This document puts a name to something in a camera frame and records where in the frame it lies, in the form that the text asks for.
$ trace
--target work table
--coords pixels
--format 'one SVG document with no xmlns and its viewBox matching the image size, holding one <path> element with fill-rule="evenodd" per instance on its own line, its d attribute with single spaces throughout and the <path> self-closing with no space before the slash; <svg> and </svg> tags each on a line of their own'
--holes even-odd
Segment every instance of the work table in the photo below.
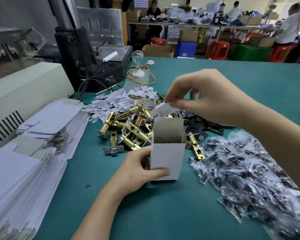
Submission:
<svg viewBox="0 0 300 240">
<path fill-rule="evenodd" d="M 172 81 L 182 74 L 216 68 L 253 99 L 300 125 L 300 64 L 158 57 L 149 60 L 155 61 L 149 67 L 156 77 L 156 92 L 165 94 Z M 94 93 L 86 93 L 83 100 L 90 104 L 94 97 Z M 109 141 L 97 137 L 95 129 L 101 125 L 100 121 L 88 123 L 35 240 L 70 239 L 124 159 L 127 151 L 116 157 L 103 154 Z M 270 239 L 261 223 L 244 218 L 240 224 L 217 201 L 220 192 L 209 182 L 199 182 L 188 163 L 190 156 L 193 152 L 186 149 L 179 180 L 147 184 L 124 198 L 110 239 Z"/>
</svg>

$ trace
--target worker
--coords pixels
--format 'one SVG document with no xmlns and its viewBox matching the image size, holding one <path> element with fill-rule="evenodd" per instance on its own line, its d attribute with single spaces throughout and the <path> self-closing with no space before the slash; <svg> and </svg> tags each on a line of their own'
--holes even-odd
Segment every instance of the worker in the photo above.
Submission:
<svg viewBox="0 0 300 240">
<path fill-rule="evenodd" d="M 190 99 L 184 99 L 188 92 Z M 300 188 L 300 126 L 253 100 L 217 70 L 204 69 L 176 78 L 165 102 L 209 121 L 250 132 Z M 169 175 L 167 169 L 148 170 L 150 151 L 148 146 L 127 153 L 71 240 L 108 240 L 122 199 L 146 182 Z"/>
<path fill-rule="evenodd" d="M 227 15 L 232 20 L 236 20 L 241 13 L 241 9 L 239 9 L 238 6 L 239 6 L 239 1 L 235 1 L 233 4 L 233 8 L 227 13 Z"/>
<path fill-rule="evenodd" d="M 152 0 L 151 7 L 148 8 L 147 11 L 148 17 L 153 16 L 155 19 L 162 20 L 163 15 L 161 14 L 160 9 L 158 8 L 157 0 Z M 160 33 L 162 31 L 162 27 L 160 25 L 149 25 L 149 38 L 158 37 L 160 38 Z"/>
<path fill-rule="evenodd" d="M 300 3 L 293 4 L 289 11 L 287 19 L 282 23 L 279 32 L 281 32 L 275 43 L 275 46 L 290 45 L 298 35 Z"/>
<path fill-rule="evenodd" d="M 183 9 L 185 12 L 191 12 L 192 7 L 190 6 L 190 0 L 186 0 L 185 5 L 179 6 L 178 8 Z"/>
</svg>

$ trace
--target red stool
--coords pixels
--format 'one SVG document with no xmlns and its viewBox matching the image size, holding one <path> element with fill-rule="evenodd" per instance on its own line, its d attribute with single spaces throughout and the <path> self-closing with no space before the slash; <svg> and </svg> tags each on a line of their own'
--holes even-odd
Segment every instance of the red stool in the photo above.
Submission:
<svg viewBox="0 0 300 240">
<path fill-rule="evenodd" d="M 276 46 L 268 58 L 268 62 L 284 62 L 292 49 L 292 45 Z"/>
<path fill-rule="evenodd" d="M 227 41 L 213 41 L 207 51 L 206 59 L 225 60 L 229 52 L 230 44 Z"/>
<path fill-rule="evenodd" d="M 248 33 L 247 33 L 247 36 L 244 38 L 243 43 L 244 43 L 244 44 L 250 43 L 250 39 L 251 39 L 251 37 L 254 36 L 254 35 L 261 35 L 261 33 L 260 33 L 260 32 L 248 32 Z"/>
<path fill-rule="evenodd" d="M 150 43 L 152 45 L 167 45 L 167 40 L 161 38 L 151 38 Z"/>
</svg>

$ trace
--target cardboard carton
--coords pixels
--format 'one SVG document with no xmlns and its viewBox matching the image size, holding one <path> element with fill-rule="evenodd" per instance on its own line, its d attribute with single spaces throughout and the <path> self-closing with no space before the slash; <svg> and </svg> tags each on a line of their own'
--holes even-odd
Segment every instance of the cardboard carton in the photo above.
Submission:
<svg viewBox="0 0 300 240">
<path fill-rule="evenodd" d="M 276 37 L 254 35 L 250 38 L 250 44 L 256 47 L 272 47 Z"/>
<path fill-rule="evenodd" d="M 192 29 L 181 29 L 179 34 L 180 41 L 197 42 L 199 32 Z"/>
<path fill-rule="evenodd" d="M 172 46 L 164 46 L 164 45 L 146 44 L 141 51 L 144 56 L 154 56 L 154 57 L 173 57 L 174 54 L 174 49 Z"/>
<path fill-rule="evenodd" d="M 262 21 L 262 16 L 252 17 L 252 16 L 243 15 L 241 16 L 240 21 L 245 23 L 246 25 L 259 25 Z"/>
<path fill-rule="evenodd" d="M 150 170 L 167 168 L 169 176 L 157 180 L 177 180 L 180 176 L 187 135 L 182 118 L 163 118 L 153 124 Z"/>
</svg>

